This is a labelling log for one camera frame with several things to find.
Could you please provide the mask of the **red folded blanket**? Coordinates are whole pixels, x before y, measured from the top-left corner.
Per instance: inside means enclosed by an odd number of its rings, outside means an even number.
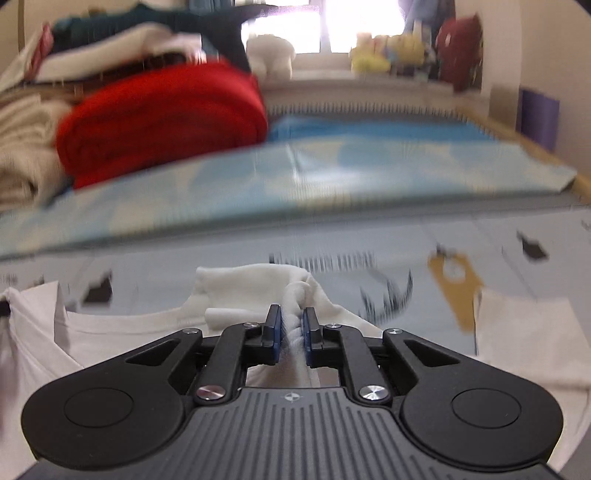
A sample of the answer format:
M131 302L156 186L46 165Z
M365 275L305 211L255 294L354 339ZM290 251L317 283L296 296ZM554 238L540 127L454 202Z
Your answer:
M55 147L76 189L169 162L263 143L266 106L252 75L184 64L108 85L59 124Z

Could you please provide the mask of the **blue cloud pattern quilt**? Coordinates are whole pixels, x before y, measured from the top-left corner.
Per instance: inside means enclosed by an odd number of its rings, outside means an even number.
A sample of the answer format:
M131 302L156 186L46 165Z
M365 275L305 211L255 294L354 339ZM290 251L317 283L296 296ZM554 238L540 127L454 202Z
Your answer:
M183 160L1 219L1 255L432 200L546 196L576 171L456 118L283 118L262 145Z

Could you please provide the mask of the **white t-shirt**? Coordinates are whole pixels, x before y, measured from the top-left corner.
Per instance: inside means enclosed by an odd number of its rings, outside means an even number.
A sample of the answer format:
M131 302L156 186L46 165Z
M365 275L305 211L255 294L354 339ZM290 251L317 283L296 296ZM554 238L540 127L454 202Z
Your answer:
M283 309L283 347L274 367L256 367L252 386L307 387L318 376L304 364L301 312L315 309L322 324L340 323L378 337L382 329L332 303L308 271L256 264L200 268L191 295L179 307L134 316L97 316L67 310L58 282L8 288L1 318L1 475L14 479L33 465L20 416L27 399L47 383L195 327L214 336L233 324L263 320ZM590 347L570 302L533 301L488 288L474 297L479 360L548 390L564 415L550 465L563 468L590 425Z

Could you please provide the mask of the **yellow plush toy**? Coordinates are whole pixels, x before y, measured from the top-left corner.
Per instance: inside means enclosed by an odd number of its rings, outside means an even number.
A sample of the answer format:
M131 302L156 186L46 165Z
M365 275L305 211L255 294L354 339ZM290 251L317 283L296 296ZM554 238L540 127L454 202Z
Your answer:
M360 33L349 51L351 69L359 74L388 74L393 68L422 67L428 58L425 43L413 34Z

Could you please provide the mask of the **wooden bed frame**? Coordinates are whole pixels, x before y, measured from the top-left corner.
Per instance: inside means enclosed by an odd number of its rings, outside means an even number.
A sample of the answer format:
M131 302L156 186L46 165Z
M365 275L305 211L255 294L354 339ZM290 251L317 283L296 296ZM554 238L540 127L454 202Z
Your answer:
M567 164L557 156L547 151L542 146L524 137L518 132L509 129L505 125L488 117L475 116L474 123L478 123L485 130L503 141L518 143L536 161L548 165L566 167ZM591 200L590 178L579 172L573 181L571 191L575 193L585 204L589 205Z

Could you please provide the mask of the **deer print bed sheet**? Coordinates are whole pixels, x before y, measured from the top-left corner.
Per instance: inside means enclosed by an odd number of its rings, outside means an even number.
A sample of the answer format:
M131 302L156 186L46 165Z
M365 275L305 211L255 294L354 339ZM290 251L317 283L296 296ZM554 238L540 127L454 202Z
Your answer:
M471 353L474 337L461 330L429 268L440 252L450 257L450 279L475 273L504 295L565 297L589 328L590 211L565 205L392 211L131 241L4 261L1 284L24 290L56 281L70 310L138 315L180 306L200 267L294 265L370 322Z

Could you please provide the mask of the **cream folded blanket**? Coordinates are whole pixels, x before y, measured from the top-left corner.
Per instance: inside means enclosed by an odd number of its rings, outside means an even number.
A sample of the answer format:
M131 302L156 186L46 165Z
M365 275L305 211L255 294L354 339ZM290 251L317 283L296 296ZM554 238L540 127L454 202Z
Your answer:
M55 141L72 106L31 95L1 108L1 211L42 205L67 177Z

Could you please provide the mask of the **white plush toy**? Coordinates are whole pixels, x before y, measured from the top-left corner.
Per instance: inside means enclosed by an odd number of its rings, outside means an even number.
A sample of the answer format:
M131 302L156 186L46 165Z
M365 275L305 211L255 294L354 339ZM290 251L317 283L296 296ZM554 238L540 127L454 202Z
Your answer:
M293 77L294 46L275 35L249 38L245 47L252 74L259 83L288 81Z

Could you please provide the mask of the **purple box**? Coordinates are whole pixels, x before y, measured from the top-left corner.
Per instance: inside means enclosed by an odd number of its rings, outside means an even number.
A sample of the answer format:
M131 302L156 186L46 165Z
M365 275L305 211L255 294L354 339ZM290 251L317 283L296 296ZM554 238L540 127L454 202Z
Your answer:
M523 136L554 152L557 144L560 101L541 92L521 88L516 129Z

